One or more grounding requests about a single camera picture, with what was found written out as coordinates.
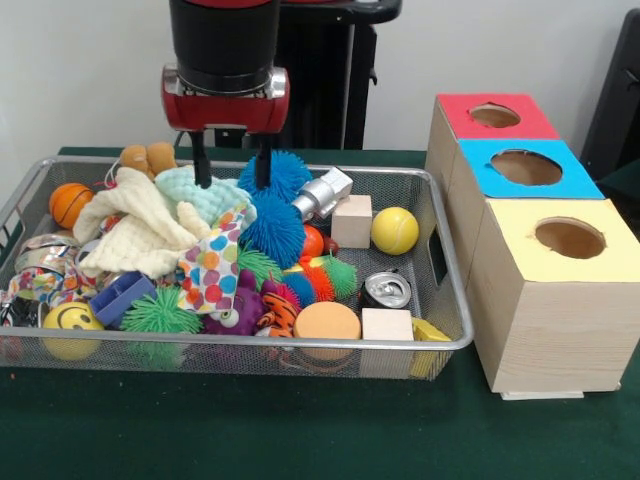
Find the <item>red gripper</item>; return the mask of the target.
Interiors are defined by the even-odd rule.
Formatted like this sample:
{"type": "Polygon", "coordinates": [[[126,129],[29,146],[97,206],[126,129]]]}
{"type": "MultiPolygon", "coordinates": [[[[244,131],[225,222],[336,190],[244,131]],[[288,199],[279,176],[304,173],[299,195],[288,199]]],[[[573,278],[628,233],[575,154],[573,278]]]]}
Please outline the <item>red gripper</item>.
{"type": "Polygon", "coordinates": [[[204,130],[244,128],[256,134],[255,185],[258,190],[271,183],[274,135],[284,127],[290,100],[290,82],[284,68],[271,70],[266,85],[255,93],[209,95],[187,86],[175,65],[162,70],[162,104],[168,124],[177,131],[193,133],[195,181],[202,189],[211,185],[210,162],[206,155],[204,130]]]}

